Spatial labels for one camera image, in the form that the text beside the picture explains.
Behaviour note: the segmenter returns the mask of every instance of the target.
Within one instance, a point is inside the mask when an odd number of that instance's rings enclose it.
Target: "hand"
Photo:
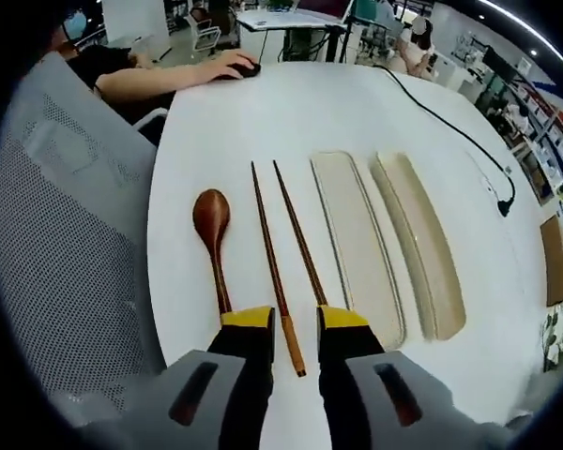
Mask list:
[[[409,75],[415,76],[417,74],[417,71],[418,71],[418,65],[413,64],[406,59],[404,60],[404,62],[406,63],[406,73],[408,73]]]
[[[154,68],[154,63],[145,53],[130,53],[129,60],[136,68]]]
[[[419,67],[418,66],[410,66],[410,67],[407,66],[406,73],[408,73],[412,77],[418,77],[419,76]]]
[[[229,75],[241,80],[242,76],[238,71],[230,67],[232,64],[254,68],[253,64],[256,64],[256,58],[240,49],[226,50],[218,58],[206,61],[198,66],[199,83],[208,83],[220,75]]]
[[[413,72],[411,73],[411,75],[415,77],[420,77],[421,74],[423,73],[423,70],[425,70],[426,67],[427,65],[421,63],[417,64],[416,66],[413,67]]]

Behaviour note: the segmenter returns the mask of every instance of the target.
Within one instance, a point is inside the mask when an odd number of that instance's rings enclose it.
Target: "black shirt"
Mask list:
[[[115,73],[124,68],[134,68],[129,60],[129,49],[110,49],[101,45],[92,45],[83,49],[77,56],[68,60],[68,66],[92,90],[97,88],[96,81],[100,75]],[[157,108],[169,109],[174,96],[175,93],[163,94],[147,100],[111,102],[109,106],[133,125]]]
[[[92,45],[68,60],[73,69],[89,88],[94,89],[100,75],[114,73],[124,68],[133,68],[129,60],[129,49],[109,49]]]

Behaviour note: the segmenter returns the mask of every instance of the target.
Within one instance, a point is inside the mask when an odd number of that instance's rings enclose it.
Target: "computer monitor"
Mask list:
[[[486,54],[484,54],[481,62],[488,66],[490,70],[493,70],[505,83],[511,83],[513,78],[517,75],[515,67],[501,58],[498,53],[495,52],[495,49],[490,46],[486,50]]]
[[[377,2],[375,0],[355,0],[353,16],[368,22],[375,22],[377,17]]]
[[[298,10],[315,13],[316,16],[327,16],[335,18],[339,23],[343,23],[350,14],[350,8],[354,0],[300,0],[297,5]]]

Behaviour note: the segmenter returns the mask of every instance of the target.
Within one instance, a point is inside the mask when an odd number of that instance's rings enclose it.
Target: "beige tray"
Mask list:
[[[368,320],[385,349],[395,350],[404,340],[400,299],[361,174],[355,161],[343,152],[316,155],[311,164],[346,306]],[[371,179],[366,164],[362,175]],[[379,196],[372,179],[370,186]]]
[[[425,188],[404,154],[378,155],[377,183],[403,248],[426,338],[446,340],[465,325],[461,286],[442,226]]]

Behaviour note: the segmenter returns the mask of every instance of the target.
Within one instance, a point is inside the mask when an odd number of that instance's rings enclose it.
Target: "spoon handle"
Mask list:
[[[229,301],[229,294],[225,286],[225,278],[223,277],[223,269],[221,266],[221,255],[216,249],[211,255],[211,263],[213,264],[213,275],[215,276],[215,288],[217,290],[217,305],[219,306],[219,314],[232,312],[232,304]]]

